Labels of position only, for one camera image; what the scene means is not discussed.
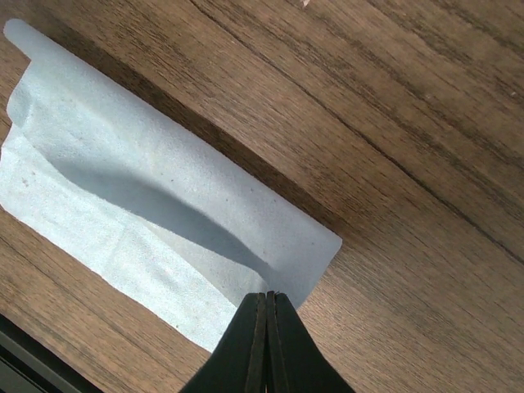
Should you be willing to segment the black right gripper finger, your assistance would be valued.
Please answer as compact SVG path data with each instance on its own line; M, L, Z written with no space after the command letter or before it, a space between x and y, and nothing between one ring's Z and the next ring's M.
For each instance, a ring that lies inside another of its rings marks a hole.
M352 392L324 358L286 294L267 293L268 392Z

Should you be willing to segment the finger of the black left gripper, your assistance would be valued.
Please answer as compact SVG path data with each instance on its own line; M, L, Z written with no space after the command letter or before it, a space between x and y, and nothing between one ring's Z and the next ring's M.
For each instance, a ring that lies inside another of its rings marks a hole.
M182 391L264 392L266 322L265 294L247 294L209 359Z

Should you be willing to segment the light blue cloth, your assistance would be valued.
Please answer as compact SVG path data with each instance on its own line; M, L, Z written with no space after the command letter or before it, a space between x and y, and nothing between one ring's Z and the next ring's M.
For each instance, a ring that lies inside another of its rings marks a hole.
M24 21L3 32L29 58L4 210L206 350L250 292L305 301L340 237Z

